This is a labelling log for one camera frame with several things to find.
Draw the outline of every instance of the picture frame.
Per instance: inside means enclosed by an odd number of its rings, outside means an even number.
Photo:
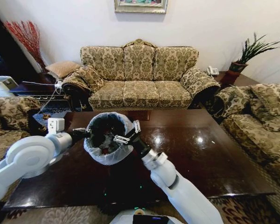
[[[114,0],[117,13],[157,13],[165,14],[168,0]]]

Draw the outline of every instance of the reflective table surface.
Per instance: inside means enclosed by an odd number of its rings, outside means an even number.
[[[273,194],[235,143],[206,110],[130,111],[141,137],[165,152],[176,169],[206,197]],[[86,127],[99,112],[69,112],[66,130]],[[99,205],[145,206],[167,200],[133,151],[104,166],[83,148],[83,140],[44,174],[22,179],[4,209]]]

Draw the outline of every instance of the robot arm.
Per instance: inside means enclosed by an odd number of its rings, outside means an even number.
[[[186,178],[176,171],[165,153],[155,152],[140,138],[139,121],[125,137],[114,140],[132,145],[140,155],[150,177],[168,196],[169,201],[189,224],[222,224],[222,218],[212,203]]]
[[[90,137],[85,129],[72,133],[61,132],[64,119],[48,120],[49,133],[46,137],[30,136],[14,143],[0,162],[0,199],[16,180],[31,178],[45,172],[61,159],[63,153],[78,140]]]

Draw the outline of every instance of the carpet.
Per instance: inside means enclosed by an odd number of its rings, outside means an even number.
[[[42,118],[43,114],[49,114],[52,118],[63,118],[67,112],[71,111],[66,101],[50,101],[40,113],[33,115],[33,117],[40,124],[47,126],[48,120]]]
[[[211,199],[225,224],[280,224],[280,217],[265,196]],[[162,202],[147,210],[176,217],[186,223],[176,209]],[[31,209],[9,213],[3,224],[108,224],[114,215],[103,214],[96,206]]]

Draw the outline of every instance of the sofa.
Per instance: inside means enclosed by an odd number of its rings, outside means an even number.
[[[0,97],[0,160],[16,141],[44,131],[32,117],[40,108],[32,97]]]
[[[62,88],[85,110],[187,109],[220,85],[194,67],[193,47],[156,47],[143,40],[123,47],[82,47],[83,66]]]
[[[268,199],[280,214],[280,84],[225,88],[214,108],[214,118],[273,187]]]

